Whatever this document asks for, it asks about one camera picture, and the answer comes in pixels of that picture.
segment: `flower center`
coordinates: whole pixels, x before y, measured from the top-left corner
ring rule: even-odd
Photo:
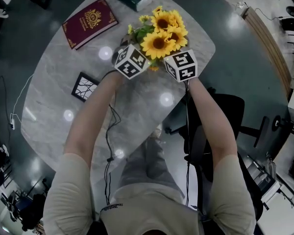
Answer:
[[[178,37],[178,35],[175,32],[172,32],[172,36],[169,38],[169,40],[171,40],[171,39],[177,41],[177,40],[179,40],[179,37]]]
[[[152,44],[156,49],[162,49],[165,45],[165,41],[162,38],[158,37],[155,40],[153,40]]]
[[[158,20],[158,26],[162,29],[168,28],[168,22],[164,19],[159,19]]]

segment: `marble table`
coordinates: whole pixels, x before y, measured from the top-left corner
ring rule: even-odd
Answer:
[[[96,0],[85,0],[73,13]],[[162,5],[166,10],[180,12],[189,32],[190,48],[194,50],[200,74],[215,52],[215,45],[201,26],[172,0],[153,0],[143,11],[137,13],[119,2],[107,0],[120,24],[95,37],[79,50],[71,50],[60,28],[43,53],[25,99],[21,132],[33,150],[54,170],[68,135],[72,121],[67,121],[64,112],[73,116],[83,102],[71,95],[81,71],[100,81],[113,69],[111,59],[102,60],[98,53],[102,47],[117,48],[128,24],[138,24],[138,17],[150,14],[152,9]],[[124,157],[133,152],[163,121],[185,93],[183,83],[177,83],[164,70],[147,70],[132,80],[127,80],[117,93],[115,109],[121,116],[121,123],[109,131],[110,143],[118,155]],[[92,184],[103,178],[109,150],[105,132],[111,113],[108,112],[94,148],[92,161]],[[121,161],[116,157],[111,170]]]

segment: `black cable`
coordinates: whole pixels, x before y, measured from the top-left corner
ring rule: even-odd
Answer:
[[[11,127],[11,124],[10,124],[10,120],[9,120],[9,117],[8,117],[8,110],[7,110],[6,85],[5,85],[4,77],[2,75],[0,76],[0,79],[2,79],[3,86],[4,86],[5,115],[6,115],[6,120],[7,120],[7,123],[8,123],[8,143],[7,143],[7,145],[8,145],[8,149],[10,150],[10,137],[11,137],[10,127]]]
[[[106,131],[106,142],[110,151],[110,157],[107,159],[107,165],[106,168],[104,170],[104,181],[105,181],[105,189],[104,189],[104,195],[106,197],[106,204],[109,205],[110,204],[110,194],[111,194],[111,173],[109,173],[109,178],[108,178],[108,172],[109,172],[109,167],[111,162],[114,160],[113,158],[113,152],[112,152],[112,148],[111,145],[109,143],[109,137],[108,137],[108,132],[109,130],[113,127],[116,126],[117,124],[119,124],[121,122],[121,117],[120,115],[116,112],[116,110],[109,104],[109,107],[111,109],[112,112],[112,116],[110,119],[110,122],[114,119],[113,124],[109,125],[107,131]]]
[[[189,120],[188,120],[188,81],[184,82],[185,84],[185,95],[186,95],[186,115],[187,115],[187,139],[188,139],[188,157],[187,161],[187,173],[186,173],[186,203],[189,204],[189,177],[190,177],[190,159],[191,159],[191,151],[190,151],[190,133],[189,133]]]
[[[256,12],[256,10],[259,10],[268,20],[270,20],[270,21],[272,21],[272,20],[274,20],[274,19],[276,19],[276,18],[287,18],[287,17],[292,17],[292,16],[283,16],[283,17],[274,17],[274,18],[272,18],[272,19],[270,19],[269,17],[267,17],[263,12],[262,12],[262,10],[261,9],[259,9],[259,8],[256,8],[254,11]]]

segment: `artificial sunflower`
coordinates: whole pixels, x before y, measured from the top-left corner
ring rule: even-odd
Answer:
[[[179,50],[181,47],[185,46],[187,44],[187,40],[185,36],[188,34],[188,31],[181,27],[171,27],[168,30],[168,33],[171,33],[171,37],[169,40],[175,40],[173,50]]]
[[[132,25],[128,25],[128,31],[127,31],[127,33],[128,34],[131,34],[132,33],[132,31],[133,31],[133,27],[132,27]]]
[[[155,27],[155,32],[163,32],[170,27],[170,21],[172,21],[172,14],[166,11],[160,11],[151,17],[151,22]]]
[[[142,15],[139,17],[139,21],[141,21],[142,24],[144,24],[149,19],[148,15]]]
[[[184,22],[180,13],[177,10],[170,11],[170,24],[175,27],[185,28]]]
[[[153,14],[157,14],[157,13],[159,13],[160,11],[162,11],[162,6],[158,6],[158,7],[155,8],[152,12],[153,12]]]
[[[144,41],[141,43],[146,56],[151,56],[151,59],[155,59],[156,57],[161,58],[170,55],[175,43],[175,40],[169,40],[171,35],[172,33],[166,31],[147,33]]]

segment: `dark floor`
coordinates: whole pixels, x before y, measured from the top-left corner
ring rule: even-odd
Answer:
[[[7,87],[8,114],[26,80],[31,76],[49,41],[61,23],[84,0],[52,0],[48,10],[28,0],[12,0],[0,34],[0,75]],[[244,99],[243,125],[259,128],[263,116],[288,116],[287,98],[279,79],[260,43],[252,35],[244,21],[233,12],[225,0],[174,0],[190,13],[210,36],[216,53],[200,75],[206,87],[214,87],[218,93],[233,94]],[[16,106],[21,117],[26,93]],[[177,119],[167,125],[183,124],[183,116],[177,109]],[[261,159],[269,151],[276,153],[281,147],[279,131],[269,131],[266,145],[253,148],[254,138],[240,134],[238,145],[254,158]],[[4,108],[4,89],[0,81],[0,141],[8,143],[7,120]],[[30,148],[17,129],[11,130],[10,153],[13,177],[23,190],[29,190],[37,180],[46,177],[50,182],[54,171]]]

